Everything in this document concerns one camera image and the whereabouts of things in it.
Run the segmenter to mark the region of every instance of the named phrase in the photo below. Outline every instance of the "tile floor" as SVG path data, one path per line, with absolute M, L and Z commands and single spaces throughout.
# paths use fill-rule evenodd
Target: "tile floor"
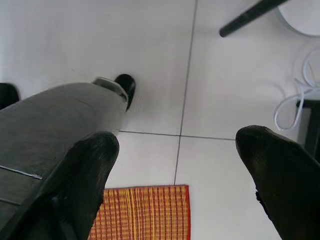
M 235 134 L 252 124 L 276 130 L 273 111 L 295 90 L 294 66 L 320 41 L 288 30 L 275 12 L 219 37 L 255 2 L 2 0 L 0 79 L 26 98 L 131 74 L 136 97 L 106 186 L 189 184 L 192 239 L 280 239 Z

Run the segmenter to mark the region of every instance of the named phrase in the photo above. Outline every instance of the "black leather shoe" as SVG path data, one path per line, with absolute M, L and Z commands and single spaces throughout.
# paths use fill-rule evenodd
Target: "black leather shoe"
M 0 110 L 19 101 L 16 88 L 9 83 L 0 83 Z
M 119 75 L 116 79 L 115 82 L 117 84 L 119 84 L 126 92 L 126 94 L 128 94 L 128 106 L 126 108 L 126 110 L 128 111 L 128 109 L 131 106 L 132 100 L 134 98 L 135 95 L 135 90 L 136 90 L 136 82 L 135 80 L 128 74 L 121 74 Z

